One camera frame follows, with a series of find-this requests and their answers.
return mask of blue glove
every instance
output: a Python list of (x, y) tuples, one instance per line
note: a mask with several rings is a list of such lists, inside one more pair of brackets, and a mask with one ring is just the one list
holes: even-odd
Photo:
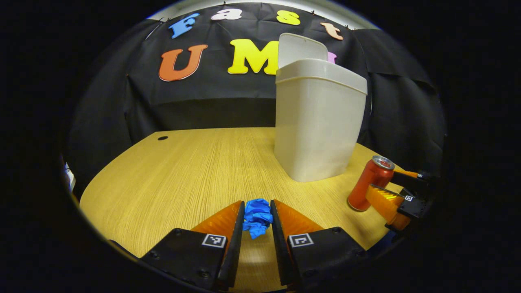
[(254, 199), (246, 203), (242, 230), (249, 230), (252, 239), (266, 234), (270, 223), (273, 223), (273, 216), (265, 199)]

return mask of plastic bin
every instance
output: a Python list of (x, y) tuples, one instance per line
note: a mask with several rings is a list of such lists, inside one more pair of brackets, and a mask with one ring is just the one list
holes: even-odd
[(275, 157), (298, 182), (342, 174), (364, 116), (365, 78), (325, 59), (281, 60), (276, 73)]

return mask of white wall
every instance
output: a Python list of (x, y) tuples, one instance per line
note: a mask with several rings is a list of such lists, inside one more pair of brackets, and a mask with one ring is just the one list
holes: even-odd
[[(244, 2), (279, 4), (310, 12), (314, 10), (315, 14), (342, 25), (348, 25), (350, 29), (379, 29), (376, 25), (357, 15), (348, 8), (328, 0), (227, 0), (226, 4)], [(223, 0), (184, 0), (158, 11), (149, 16), (148, 19), (159, 20), (163, 18), (163, 21), (166, 21), (168, 18), (178, 17), (206, 7), (222, 5), (222, 3)]]

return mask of table surface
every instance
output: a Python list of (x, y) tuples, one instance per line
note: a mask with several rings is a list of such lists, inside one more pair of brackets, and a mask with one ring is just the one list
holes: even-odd
[[(168, 136), (165, 140), (159, 137)], [(370, 207), (346, 203), (367, 161), (377, 153), (357, 144), (345, 172), (296, 182), (274, 155), (274, 128), (156, 132), (110, 162), (87, 186), (80, 209), (94, 227), (141, 257), (174, 228), (191, 229), (237, 200), (278, 199), (324, 228), (342, 227), (364, 249), (387, 232)], [(389, 184), (387, 189), (399, 192)], [(242, 234), (235, 292), (280, 285), (271, 228), (255, 240)]]

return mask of yellow letter m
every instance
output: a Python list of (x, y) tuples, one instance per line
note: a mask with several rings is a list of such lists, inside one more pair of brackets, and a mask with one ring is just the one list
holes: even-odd
[(258, 73), (266, 60), (268, 65), (264, 68), (264, 73), (275, 75), (278, 65), (279, 41), (271, 41), (262, 51), (250, 39), (237, 39), (230, 42), (235, 47), (233, 64), (228, 68), (230, 74), (245, 74), (248, 68), (244, 65), (244, 60), (248, 60), (253, 72)]

